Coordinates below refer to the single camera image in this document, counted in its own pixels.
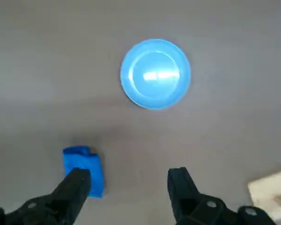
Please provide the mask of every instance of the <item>blue bowl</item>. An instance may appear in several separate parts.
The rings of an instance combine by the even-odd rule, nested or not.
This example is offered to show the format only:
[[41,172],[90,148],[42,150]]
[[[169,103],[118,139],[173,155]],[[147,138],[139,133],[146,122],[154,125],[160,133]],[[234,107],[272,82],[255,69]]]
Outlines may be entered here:
[[191,66],[184,52],[162,39],[136,44],[123,59],[121,84],[137,105],[160,110],[176,104],[191,83]]

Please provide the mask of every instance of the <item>cloth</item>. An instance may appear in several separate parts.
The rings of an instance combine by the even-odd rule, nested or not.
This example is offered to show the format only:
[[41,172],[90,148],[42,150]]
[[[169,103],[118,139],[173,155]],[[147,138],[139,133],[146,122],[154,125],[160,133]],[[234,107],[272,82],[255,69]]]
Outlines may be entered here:
[[88,146],[73,146],[63,150],[63,161],[68,175],[73,168],[89,169],[90,191],[89,197],[102,198],[104,191],[104,176],[100,158],[91,153]]

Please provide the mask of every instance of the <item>screw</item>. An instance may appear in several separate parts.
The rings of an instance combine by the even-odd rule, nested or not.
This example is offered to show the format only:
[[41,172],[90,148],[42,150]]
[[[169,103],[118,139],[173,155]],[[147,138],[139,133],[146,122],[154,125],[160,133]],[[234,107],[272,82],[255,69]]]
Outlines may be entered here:
[[257,212],[255,211],[255,209],[252,209],[252,208],[246,208],[245,209],[245,212],[251,216],[255,216],[257,215]]
[[213,202],[213,201],[207,202],[207,205],[208,205],[209,207],[211,207],[211,208],[215,208],[215,207],[216,207],[216,204],[215,204],[215,202]]
[[35,202],[30,203],[27,207],[28,209],[32,209],[33,207],[35,207],[37,204]]

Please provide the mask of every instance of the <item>bolt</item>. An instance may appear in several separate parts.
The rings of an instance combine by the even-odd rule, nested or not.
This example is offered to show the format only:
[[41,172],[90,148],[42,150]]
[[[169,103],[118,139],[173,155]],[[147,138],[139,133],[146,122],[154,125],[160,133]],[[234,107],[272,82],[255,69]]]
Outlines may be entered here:
[[246,208],[245,209],[245,212],[251,216],[255,216],[257,215],[257,212],[255,211],[255,209],[252,209],[252,208]]
[[215,207],[216,207],[216,204],[215,204],[215,202],[213,202],[213,201],[208,201],[208,202],[207,202],[207,205],[208,205],[209,207],[211,207],[211,208],[215,208]]

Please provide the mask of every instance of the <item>wooden board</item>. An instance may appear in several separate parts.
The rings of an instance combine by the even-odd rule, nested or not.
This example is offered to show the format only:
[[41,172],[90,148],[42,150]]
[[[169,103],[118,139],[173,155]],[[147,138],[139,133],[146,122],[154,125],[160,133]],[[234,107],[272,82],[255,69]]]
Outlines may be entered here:
[[281,220],[281,172],[248,183],[254,206],[265,210],[275,221]]

